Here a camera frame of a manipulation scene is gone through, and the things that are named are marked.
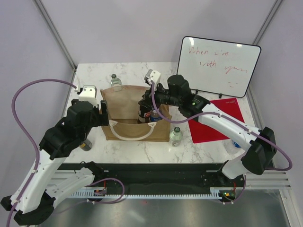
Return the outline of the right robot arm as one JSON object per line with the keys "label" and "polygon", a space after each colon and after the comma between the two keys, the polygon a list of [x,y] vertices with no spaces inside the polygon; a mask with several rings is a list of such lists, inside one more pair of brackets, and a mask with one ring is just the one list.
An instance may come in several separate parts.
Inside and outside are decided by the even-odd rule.
{"label": "right robot arm", "polygon": [[217,174],[220,185],[228,186],[234,178],[246,173],[262,175],[269,168],[276,154],[272,129],[247,126],[228,115],[209,100],[193,94],[188,81],[182,75],[170,76],[167,89],[160,83],[160,74],[157,71],[150,71],[150,75],[145,76],[144,80],[150,85],[150,89],[146,90],[139,105],[154,109],[160,105],[176,106],[186,119],[215,129],[245,150],[244,154],[226,161],[220,168]]}

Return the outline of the brown canvas tote bag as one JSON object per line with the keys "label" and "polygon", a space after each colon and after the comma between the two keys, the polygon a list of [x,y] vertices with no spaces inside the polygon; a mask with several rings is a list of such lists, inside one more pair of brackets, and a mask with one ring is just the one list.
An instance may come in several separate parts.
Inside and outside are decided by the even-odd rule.
{"label": "brown canvas tote bag", "polygon": [[139,123],[139,104],[148,87],[122,85],[102,89],[107,102],[109,125],[102,130],[106,140],[168,142],[170,122]]}

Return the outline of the glass cola bottle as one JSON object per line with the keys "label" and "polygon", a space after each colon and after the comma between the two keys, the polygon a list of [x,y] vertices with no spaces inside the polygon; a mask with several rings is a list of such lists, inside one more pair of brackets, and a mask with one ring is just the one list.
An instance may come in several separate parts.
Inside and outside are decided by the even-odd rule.
{"label": "glass cola bottle", "polygon": [[150,122],[150,115],[151,115],[151,108],[140,105],[138,111],[138,123],[149,123]]}

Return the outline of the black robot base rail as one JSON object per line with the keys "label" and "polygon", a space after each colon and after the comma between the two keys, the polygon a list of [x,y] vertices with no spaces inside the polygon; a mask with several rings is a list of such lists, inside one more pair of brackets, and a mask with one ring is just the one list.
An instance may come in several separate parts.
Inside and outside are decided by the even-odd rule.
{"label": "black robot base rail", "polygon": [[211,188],[241,188],[244,177],[230,180],[219,172],[222,164],[97,163],[110,192],[179,194],[206,193]]}

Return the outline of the clear soda water bottle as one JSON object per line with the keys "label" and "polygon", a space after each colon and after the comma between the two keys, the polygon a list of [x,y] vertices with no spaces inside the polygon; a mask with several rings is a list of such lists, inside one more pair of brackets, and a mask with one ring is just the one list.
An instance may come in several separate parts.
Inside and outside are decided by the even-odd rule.
{"label": "clear soda water bottle", "polygon": [[170,131],[169,142],[172,146],[177,147],[181,144],[183,139],[183,132],[179,127],[175,127]]}

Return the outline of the blue label water bottle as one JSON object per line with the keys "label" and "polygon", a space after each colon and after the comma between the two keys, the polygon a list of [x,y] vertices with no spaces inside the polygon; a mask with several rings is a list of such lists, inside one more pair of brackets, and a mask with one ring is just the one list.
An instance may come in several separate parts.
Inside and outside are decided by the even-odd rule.
{"label": "blue label water bottle", "polygon": [[151,115],[150,115],[150,121],[151,122],[158,122],[160,121],[162,118],[161,116],[157,113],[156,110],[152,110]]}

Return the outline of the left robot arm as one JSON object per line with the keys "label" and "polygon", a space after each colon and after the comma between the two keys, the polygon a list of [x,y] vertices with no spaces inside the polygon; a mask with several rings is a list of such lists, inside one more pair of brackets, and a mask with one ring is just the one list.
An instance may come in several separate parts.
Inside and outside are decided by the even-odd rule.
{"label": "left robot arm", "polygon": [[48,186],[57,169],[87,138],[91,129],[108,125],[106,101],[94,106],[88,101],[74,99],[66,117],[45,132],[33,170],[13,195],[1,200],[3,208],[20,226],[43,223],[63,200],[78,189],[103,183],[103,169],[94,162],[88,162],[65,181]]}

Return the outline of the green cap glass bottle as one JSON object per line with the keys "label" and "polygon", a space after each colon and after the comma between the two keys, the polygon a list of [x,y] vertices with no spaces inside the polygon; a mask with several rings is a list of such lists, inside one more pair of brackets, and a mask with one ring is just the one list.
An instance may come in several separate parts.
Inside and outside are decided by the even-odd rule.
{"label": "green cap glass bottle", "polygon": [[114,86],[121,86],[121,85],[122,85],[122,81],[121,81],[120,78],[117,77],[116,74],[112,74],[112,75],[111,75],[110,85],[111,85],[111,87],[114,87]]}

